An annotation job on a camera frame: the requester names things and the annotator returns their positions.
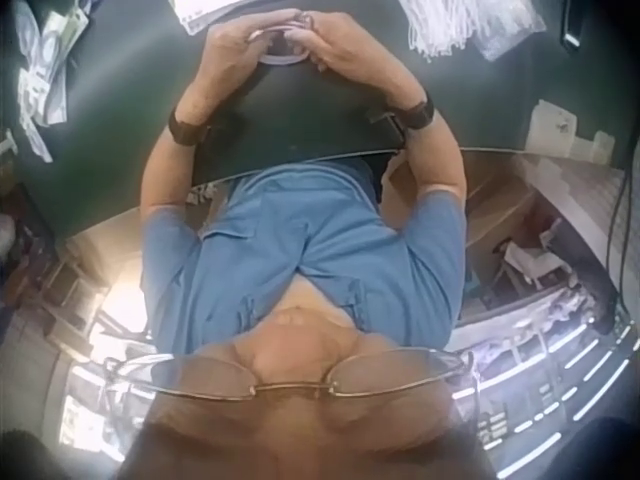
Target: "person's left arm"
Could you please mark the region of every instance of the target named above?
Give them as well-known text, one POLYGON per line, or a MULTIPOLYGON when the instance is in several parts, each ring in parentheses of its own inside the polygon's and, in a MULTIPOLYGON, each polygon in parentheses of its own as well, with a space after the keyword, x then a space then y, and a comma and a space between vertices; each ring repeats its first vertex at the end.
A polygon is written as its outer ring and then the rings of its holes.
MULTIPOLYGON (((295 9, 245 15, 209 30, 200 68, 176 106, 178 122, 200 126, 255 70, 270 38, 249 42, 256 30, 292 20, 295 9)), ((183 210, 191 188, 195 146, 176 143, 168 128, 156 142, 142 177, 140 214, 143 223, 159 207, 183 210)))

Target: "wall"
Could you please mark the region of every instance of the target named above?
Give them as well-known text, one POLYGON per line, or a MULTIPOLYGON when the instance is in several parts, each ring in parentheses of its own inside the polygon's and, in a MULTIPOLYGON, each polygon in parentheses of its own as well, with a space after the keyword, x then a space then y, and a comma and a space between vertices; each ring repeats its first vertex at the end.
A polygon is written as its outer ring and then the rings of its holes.
POLYGON ((0 346, 0 431, 27 430, 54 447, 69 368, 37 318, 14 315, 0 346))
MULTIPOLYGON (((596 257, 605 264, 607 238, 623 174, 590 163, 538 157, 517 157, 531 182, 571 222, 596 257)), ((640 154, 634 157, 631 233, 625 261, 623 292, 631 317, 640 324, 640 154)), ((610 276, 620 287, 620 266, 626 216, 620 208, 612 239, 610 276)))

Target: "blue shirt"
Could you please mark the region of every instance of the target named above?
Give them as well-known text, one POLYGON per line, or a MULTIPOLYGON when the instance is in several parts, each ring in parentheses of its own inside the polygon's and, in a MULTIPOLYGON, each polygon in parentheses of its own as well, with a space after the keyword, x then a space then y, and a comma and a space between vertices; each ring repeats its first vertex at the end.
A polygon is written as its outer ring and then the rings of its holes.
POLYGON ((296 273, 359 330, 444 347, 462 301, 464 212, 451 193, 433 192, 396 232, 378 214, 370 177, 359 159, 244 177, 200 237, 175 209, 154 212, 142 288, 158 350, 191 353, 250 330, 296 273))

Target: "smartwatch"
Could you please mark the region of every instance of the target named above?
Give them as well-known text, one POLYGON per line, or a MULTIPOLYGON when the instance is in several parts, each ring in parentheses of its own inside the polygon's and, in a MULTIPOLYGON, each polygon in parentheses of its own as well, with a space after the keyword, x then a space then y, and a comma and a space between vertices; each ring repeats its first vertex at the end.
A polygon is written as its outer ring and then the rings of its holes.
POLYGON ((209 130, 209 125, 191 125, 190 123, 180 122, 176 118, 176 109, 171 110, 171 114, 169 115, 168 122, 169 132, 171 132, 171 136, 173 140, 178 145, 183 145, 185 147, 193 147, 200 143, 207 131, 209 130))
POLYGON ((396 116, 400 124, 411 130, 420 130, 431 125, 435 111, 436 109, 431 100, 431 95, 428 93, 426 102, 420 102, 409 110, 391 109, 391 113, 396 116))

